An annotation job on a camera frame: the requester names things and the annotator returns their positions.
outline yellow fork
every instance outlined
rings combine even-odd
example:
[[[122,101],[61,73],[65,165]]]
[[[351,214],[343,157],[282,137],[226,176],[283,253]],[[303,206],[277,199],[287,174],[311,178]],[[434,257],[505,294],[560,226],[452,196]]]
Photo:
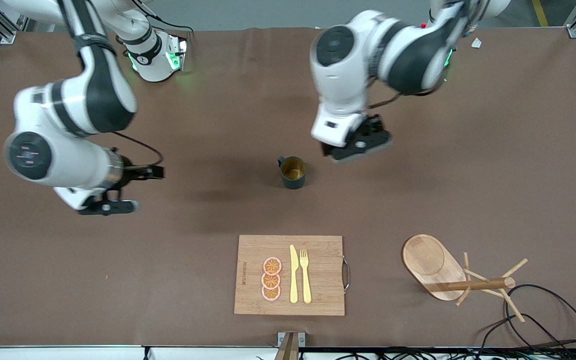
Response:
[[[313,301],[311,294],[311,282],[308,280],[308,251],[306,249],[299,250],[299,264],[303,271],[303,301],[310,304]]]

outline cutting board handle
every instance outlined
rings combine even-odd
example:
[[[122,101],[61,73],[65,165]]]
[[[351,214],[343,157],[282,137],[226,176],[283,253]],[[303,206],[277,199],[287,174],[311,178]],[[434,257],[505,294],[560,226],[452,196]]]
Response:
[[[343,264],[345,265],[345,286],[343,287],[343,293],[345,294],[348,291],[348,287],[350,287],[350,265],[348,264],[348,261],[346,260],[346,256],[345,255],[341,255],[341,259],[343,260]]]

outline brown table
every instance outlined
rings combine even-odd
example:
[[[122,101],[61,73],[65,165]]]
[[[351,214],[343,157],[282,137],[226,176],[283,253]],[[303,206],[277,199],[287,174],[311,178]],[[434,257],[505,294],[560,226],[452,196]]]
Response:
[[[468,251],[484,276],[526,257],[518,283],[576,306],[576,39],[562,28],[478,30],[482,48],[459,44],[441,91],[380,109],[393,147],[337,165],[309,136],[317,33],[200,32],[194,73],[161,83],[122,58],[139,102],[125,133],[162,150],[167,178],[132,183],[125,195],[140,212],[107,218],[75,214],[2,157],[14,95],[80,71],[67,35],[23,32],[0,48],[0,345],[260,346],[290,330],[311,346],[480,344],[502,302],[477,292],[456,307],[425,293],[400,256],[419,233],[458,258]],[[375,101],[390,96],[372,89]],[[153,158],[119,137],[93,139]],[[282,187],[281,155],[306,159],[306,187]],[[343,235],[346,315],[233,314],[240,234]],[[515,302],[576,338],[576,319],[552,298],[522,291]],[[519,342],[506,328],[488,344]]]

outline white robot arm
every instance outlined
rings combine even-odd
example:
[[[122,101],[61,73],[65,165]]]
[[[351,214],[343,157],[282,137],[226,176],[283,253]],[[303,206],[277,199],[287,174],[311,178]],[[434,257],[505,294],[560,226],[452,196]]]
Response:
[[[388,146],[391,135],[380,116],[368,116],[370,80],[384,82],[398,95],[432,94],[443,83],[457,40],[509,1],[433,0],[440,9],[430,11],[436,16],[425,28],[366,10],[325,30],[310,49],[320,102],[311,136],[324,155],[347,162]]]
[[[14,132],[6,140],[8,167],[30,182],[54,187],[80,214],[126,214],[137,202],[109,200],[131,180],[161,179],[160,166],[128,158],[85,138],[124,130],[137,111],[115,50],[90,0],[57,0],[83,72],[34,86],[14,98]]]
[[[4,0],[28,18],[64,25],[57,0]],[[187,50],[184,38],[153,29],[148,18],[135,10],[132,0],[91,0],[101,21],[128,49],[132,68],[147,82],[166,80],[181,70]]]

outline dark green mug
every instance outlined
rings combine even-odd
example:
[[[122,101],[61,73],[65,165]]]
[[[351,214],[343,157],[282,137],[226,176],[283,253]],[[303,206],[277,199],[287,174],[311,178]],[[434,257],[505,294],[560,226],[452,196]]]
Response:
[[[299,189],[306,183],[306,162],[296,156],[279,157],[279,168],[283,185],[288,189]]]

